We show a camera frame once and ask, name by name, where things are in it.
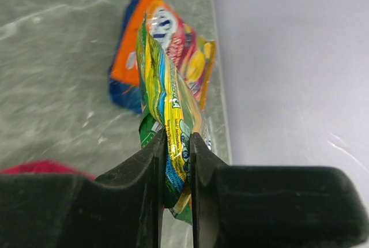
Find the pink snack bag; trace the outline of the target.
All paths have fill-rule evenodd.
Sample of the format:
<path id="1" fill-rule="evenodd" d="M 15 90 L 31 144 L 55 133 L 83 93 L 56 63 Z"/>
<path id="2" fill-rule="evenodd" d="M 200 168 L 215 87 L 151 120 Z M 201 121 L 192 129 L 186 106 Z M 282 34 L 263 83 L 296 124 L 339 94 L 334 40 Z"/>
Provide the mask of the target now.
<path id="1" fill-rule="evenodd" d="M 51 160 L 33 161 L 1 170 L 1 175 L 14 174 L 79 174 L 95 179 L 93 175 Z"/>

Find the orange Fox's candy bag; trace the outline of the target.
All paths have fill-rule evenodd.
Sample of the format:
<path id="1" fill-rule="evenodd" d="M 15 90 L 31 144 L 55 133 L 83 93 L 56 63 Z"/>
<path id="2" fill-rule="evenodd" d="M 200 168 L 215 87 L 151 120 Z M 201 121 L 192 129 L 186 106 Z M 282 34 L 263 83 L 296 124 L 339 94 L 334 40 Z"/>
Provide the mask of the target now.
<path id="1" fill-rule="evenodd" d="M 200 108 L 204 109 L 216 43 L 198 35 L 164 0 L 139 1 L 123 35 L 112 78 L 139 87 L 135 45 L 143 18 L 149 33 L 171 58 Z"/>

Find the blue fruit candy bag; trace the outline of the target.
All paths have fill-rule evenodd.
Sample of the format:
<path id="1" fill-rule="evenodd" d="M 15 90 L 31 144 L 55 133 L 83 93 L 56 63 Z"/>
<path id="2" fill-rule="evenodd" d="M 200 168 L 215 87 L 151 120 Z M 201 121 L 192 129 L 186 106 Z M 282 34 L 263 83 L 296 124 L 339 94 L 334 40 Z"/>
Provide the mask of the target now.
<path id="1" fill-rule="evenodd" d="M 112 78 L 112 69 L 114 67 L 115 60 L 118 57 L 118 50 L 121 46 L 123 35 L 139 1 L 140 0 L 130 0 L 123 13 L 118 44 L 116 45 L 115 54 L 108 70 L 108 93 L 112 103 L 122 108 L 126 108 L 135 114 L 141 115 L 142 109 L 139 87 L 124 84 Z"/>

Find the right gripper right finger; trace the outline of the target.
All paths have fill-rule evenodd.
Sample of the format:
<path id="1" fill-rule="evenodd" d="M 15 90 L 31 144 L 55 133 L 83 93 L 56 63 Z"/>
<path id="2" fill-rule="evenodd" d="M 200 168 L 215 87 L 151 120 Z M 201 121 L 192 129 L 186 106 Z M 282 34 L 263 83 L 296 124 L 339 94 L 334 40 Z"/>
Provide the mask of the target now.
<path id="1" fill-rule="evenodd" d="M 333 167 L 230 166 L 190 137 L 195 247 L 354 247 L 368 215 Z"/>

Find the green yellow candy bag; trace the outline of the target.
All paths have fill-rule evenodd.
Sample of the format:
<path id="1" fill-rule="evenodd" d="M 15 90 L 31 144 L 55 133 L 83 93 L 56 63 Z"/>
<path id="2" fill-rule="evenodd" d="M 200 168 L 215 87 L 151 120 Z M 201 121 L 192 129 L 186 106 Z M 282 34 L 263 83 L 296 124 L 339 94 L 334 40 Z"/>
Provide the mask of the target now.
<path id="1" fill-rule="evenodd" d="M 190 136 L 199 133 L 210 147 L 208 124 L 178 68 L 148 32 L 145 20 L 137 32 L 135 51 L 143 113 L 139 128 L 141 146 L 150 140 L 149 125 L 158 123 L 164 128 L 164 206 L 174 218 L 192 224 Z"/>

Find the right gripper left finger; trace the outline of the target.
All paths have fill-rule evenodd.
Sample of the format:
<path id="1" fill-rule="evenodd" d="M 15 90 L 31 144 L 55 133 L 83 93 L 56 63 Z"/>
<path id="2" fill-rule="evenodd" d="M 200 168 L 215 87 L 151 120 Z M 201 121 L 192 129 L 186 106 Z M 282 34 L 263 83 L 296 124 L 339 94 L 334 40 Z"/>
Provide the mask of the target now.
<path id="1" fill-rule="evenodd" d="M 96 179 L 1 176 L 2 247 L 159 247 L 164 132 Z"/>

